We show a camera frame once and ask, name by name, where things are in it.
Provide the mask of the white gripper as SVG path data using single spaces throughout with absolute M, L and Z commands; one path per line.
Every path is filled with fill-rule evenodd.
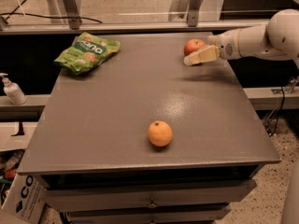
M 241 57 L 238 47 L 240 29 L 226 31 L 220 35 L 210 35 L 209 45 L 187 55 L 183 62 L 187 66 L 216 61 L 220 56 L 224 60 L 236 60 Z

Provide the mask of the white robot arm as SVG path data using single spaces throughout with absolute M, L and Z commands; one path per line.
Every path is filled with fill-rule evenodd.
M 211 35 L 203 47 L 189 51 L 184 63 L 195 65 L 217 58 L 236 60 L 256 57 L 267 61 L 292 60 L 299 64 L 299 12 L 285 9 L 276 13 L 267 24 L 238 28 L 220 35 Z M 236 210 L 215 224 L 299 224 L 299 162 L 278 167 L 280 183 L 274 169 L 262 171 L 263 186 L 250 195 Z M 275 193 L 274 188 L 284 189 Z

